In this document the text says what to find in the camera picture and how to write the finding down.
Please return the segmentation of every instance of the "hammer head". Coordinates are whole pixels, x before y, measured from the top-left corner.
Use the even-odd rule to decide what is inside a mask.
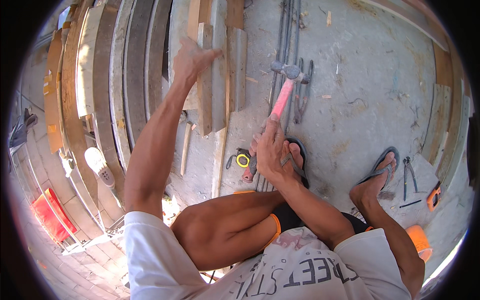
[[[274,60],[270,64],[270,69],[279,74],[285,75],[288,79],[301,84],[307,84],[310,82],[310,76],[300,72],[300,68],[296,65],[286,65],[279,60]]]

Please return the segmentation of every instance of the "hammer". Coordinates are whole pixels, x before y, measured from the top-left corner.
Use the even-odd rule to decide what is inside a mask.
[[[280,90],[280,94],[278,94],[278,98],[271,113],[276,114],[278,116],[278,119],[280,119],[283,109],[287,104],[288,96],[292,93],[293,84],[295,82],[299,82],[301,84],[308,84],[310,82],[310,76],[302,73],[298,66],[286,65],[279,60],[274,60],[270,64],[270,69],[287,77],[285,83],[283,83],[282,89]],[[252,183],[253,177],[257,172],[257,153],[252,149],[251,146],[248,150],[251,155],[250,163],[248,164],[248,168],[245,169],[245,172],[243,173],[241,179],[245,183]]]

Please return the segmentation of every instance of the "hand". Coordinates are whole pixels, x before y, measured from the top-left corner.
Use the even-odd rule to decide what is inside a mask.
[[[276,114],[271,114],[262,127],[265,127],[265,132],[261,136],[258,133],[253,136],[256,143],[252,141],[251,149],[256,148],[258,171],[272,182],[283,172],[280,160],[284,135]]]
[[[182,47],[173,58],[174,79],[185,80],[191,87],[200,72],[203,72],[213,60],[222,55],[222,49],[202,49],[188,37],[181,37]]]

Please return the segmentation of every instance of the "tape measure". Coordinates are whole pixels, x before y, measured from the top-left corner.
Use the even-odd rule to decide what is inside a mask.
[[[228,159],[227,164],[225,165],[225,168],[228,170],[230,166],[232,165],[232,160],[234,157],[237,157],[237,165],[239,165],[242,168],[248,167],[248,164],[250,163],[250,153],[248,150],[242,149],[242,148],[237,148],[237,154],[234,154],[230,156]]]

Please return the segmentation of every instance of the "forearm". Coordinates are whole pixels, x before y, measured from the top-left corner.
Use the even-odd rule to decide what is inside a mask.
[[[174,81],[136,141],[125,178],[128,211],[145,211],[162,218],[161,196],[173,161],[179,117],[190,88],[185,80]]]
[[[285,173],[274,175],[272,184],[282,194],[302,221],[330,249],[355,233],[351,223],[342,213],[322,200],[300,182]]]

